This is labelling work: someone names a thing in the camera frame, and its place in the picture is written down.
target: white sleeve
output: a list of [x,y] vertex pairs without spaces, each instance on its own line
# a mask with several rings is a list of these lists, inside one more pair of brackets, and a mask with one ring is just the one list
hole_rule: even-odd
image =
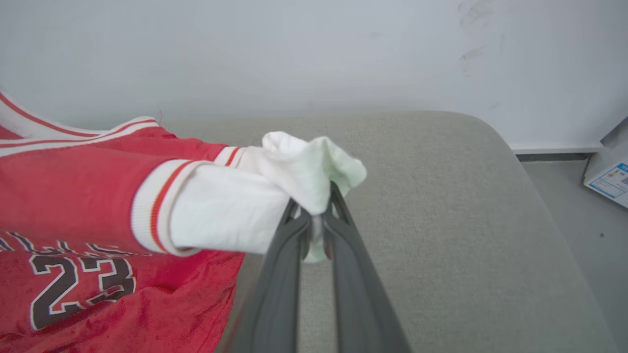
[[[321,214],[330,180],[346,195],[366,178],[362,162],[326,137],[268,133],[263,147],[243,150],[235,168],[201,165],[180,189],[170,217],[176,247],[263,254],[290,198]],[[308,259],[321,258],[322,244],[310,244]]]
[[176,247],[264,254],[289,199],[261,175],[199,166],[175,201],[171,240]]

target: white cuff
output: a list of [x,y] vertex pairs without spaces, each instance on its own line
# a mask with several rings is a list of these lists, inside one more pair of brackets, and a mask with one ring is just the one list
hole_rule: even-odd
[[131,229],[138,242],[156,253],[190,256],[200,249],[177,248],[170,236],[170,215],[176,196],[194,169],[208,161],[171,160],[155,168],[133,199]]

